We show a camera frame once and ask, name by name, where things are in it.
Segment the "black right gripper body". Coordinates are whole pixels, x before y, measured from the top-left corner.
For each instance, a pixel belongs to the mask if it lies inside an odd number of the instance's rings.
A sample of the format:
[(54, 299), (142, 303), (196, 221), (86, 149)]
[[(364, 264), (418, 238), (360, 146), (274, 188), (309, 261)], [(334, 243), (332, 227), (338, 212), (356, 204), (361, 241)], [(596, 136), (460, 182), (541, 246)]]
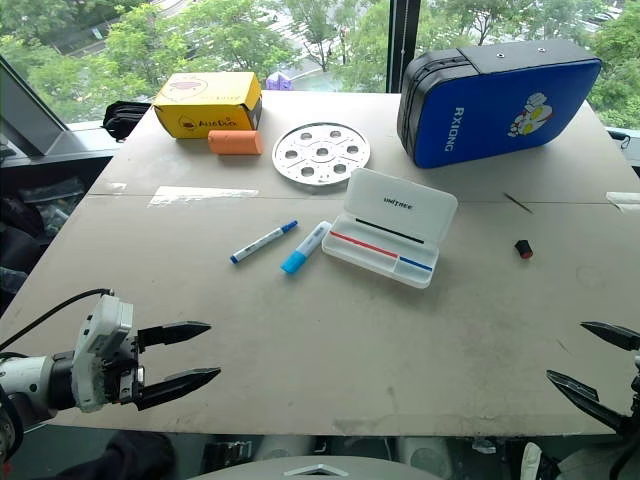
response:
[(637, 374), (631, 383), (631, 389), (634, 392), (631, 415), (626, 418), (623, 435), (632, 437), (639, 432), (639, 416), (640, 416), (640, 374)]

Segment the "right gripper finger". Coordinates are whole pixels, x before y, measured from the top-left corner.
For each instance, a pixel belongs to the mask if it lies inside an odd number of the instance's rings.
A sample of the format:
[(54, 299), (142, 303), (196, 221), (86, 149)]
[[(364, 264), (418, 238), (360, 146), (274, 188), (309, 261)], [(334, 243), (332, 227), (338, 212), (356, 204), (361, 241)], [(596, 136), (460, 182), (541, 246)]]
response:
[(580, 325), (602, 340), (626, 351), (638, 351), (639, 333), (629, 328), (604, 322), (581, 322)]
[(582, 412), (611, 428), (616, 434), (632, 433), (632, 418), (603, 405), (596, 389), (554, 370), (547, 370), (546, 377)]

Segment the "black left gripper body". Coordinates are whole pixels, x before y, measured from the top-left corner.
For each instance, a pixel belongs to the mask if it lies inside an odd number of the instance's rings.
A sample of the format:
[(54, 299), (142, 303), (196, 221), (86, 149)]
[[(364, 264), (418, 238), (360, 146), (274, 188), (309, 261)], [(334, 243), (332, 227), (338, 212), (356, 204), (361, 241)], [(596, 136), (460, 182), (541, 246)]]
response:
[(108, 403), (142, 405), (145, 386), (145, 370), (139, 363), (139, 335), (123, 339), (102, 360), (104, 396)]

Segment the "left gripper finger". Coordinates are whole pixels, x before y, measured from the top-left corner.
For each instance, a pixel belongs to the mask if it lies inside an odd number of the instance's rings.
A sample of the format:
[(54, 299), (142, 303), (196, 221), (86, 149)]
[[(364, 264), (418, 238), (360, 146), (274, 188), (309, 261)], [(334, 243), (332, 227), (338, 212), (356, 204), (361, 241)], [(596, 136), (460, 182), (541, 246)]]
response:
[(137, 332), (139, 350), (146, 350), (154, 345), (170, 345), (194, 338), (211, 329), (211, 325), (186, 321), (141, 329)]
[(179, 399), (211, 382), (221, 373), (219, 367), (197, 368), (167, 377), (162, 382), (144, 386), (134, 399), (139, 411)]

